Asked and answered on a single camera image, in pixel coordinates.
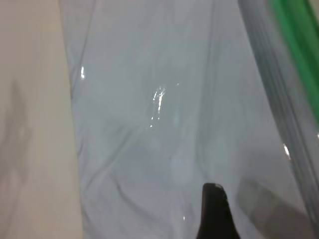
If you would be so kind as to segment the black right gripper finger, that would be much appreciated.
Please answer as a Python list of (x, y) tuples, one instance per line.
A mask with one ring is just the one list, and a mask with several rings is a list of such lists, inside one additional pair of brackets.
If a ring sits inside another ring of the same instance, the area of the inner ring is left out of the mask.
[(205, 183), (202, 187), (201, 220), (198, 239), (240, 238), (224, 188), (220, 184)]

